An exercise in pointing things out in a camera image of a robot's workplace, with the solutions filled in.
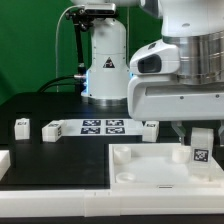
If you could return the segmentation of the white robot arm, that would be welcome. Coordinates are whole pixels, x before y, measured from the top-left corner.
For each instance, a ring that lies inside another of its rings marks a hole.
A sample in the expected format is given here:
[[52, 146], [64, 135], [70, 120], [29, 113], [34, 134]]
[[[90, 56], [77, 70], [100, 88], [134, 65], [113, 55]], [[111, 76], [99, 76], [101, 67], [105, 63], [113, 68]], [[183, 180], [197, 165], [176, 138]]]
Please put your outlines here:
[[224, 145], [224, 0], [71, 0], [140, 5], [163, 20], [162, 38], [131, 58], [129, 115], [140, 121], [219, 120]]

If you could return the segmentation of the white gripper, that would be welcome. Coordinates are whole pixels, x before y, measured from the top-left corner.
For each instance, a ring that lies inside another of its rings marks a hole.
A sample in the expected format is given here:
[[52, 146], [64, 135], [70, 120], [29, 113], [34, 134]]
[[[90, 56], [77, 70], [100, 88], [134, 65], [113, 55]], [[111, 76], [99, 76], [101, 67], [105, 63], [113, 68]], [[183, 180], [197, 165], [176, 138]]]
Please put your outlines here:
[[181, 121], [221, 120], [218, 130], [224, 146], [224, 83], [183, 85], [171, 76], [134, 76], [128, 84], [128, 113], [138, 121], [172, 121], [185, 144]]

